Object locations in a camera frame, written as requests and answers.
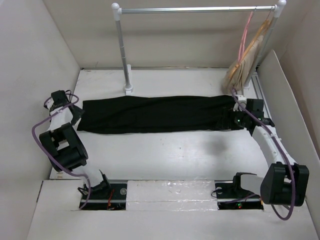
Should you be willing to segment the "black trousers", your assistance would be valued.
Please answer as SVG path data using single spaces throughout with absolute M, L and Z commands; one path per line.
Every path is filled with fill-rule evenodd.
M 85 100 L 77 130 L 101 135 L 216 131 L 218 117 L 234 104 L 228 95 Z

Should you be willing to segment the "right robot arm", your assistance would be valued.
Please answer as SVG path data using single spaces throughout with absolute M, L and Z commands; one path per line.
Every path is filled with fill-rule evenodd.
M 239 203 L 260 197 L 268 205 L 303 205 L 309 180 L 309 169 L 298 164 L 285 150 L 271 118 L 264 116 L 261 99 L 235 97 L 233 109 L 227 112 L 233 128 L 249 131 L 259 145 L 268 165 L 264 177 L 255 173 L 237 172 L 231 181 L 215 181 L 212 195 L 226 202 Z

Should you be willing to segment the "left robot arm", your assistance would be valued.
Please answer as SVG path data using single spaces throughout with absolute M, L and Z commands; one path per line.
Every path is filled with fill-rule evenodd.
M 79 100 L 69 91 L 58 90 L 44 102 L 43 106 L 49 110 L 50 125 L 38 137 L 40 146 L 49 154 L 48 158 L 57 172 L 86 181 L 80 192 L 107 198 L 112 191 L 109 180 L 101 170 L 87 164 L 87 150 L 74 129 L 85 111 L 72 103 L 70 97 Z

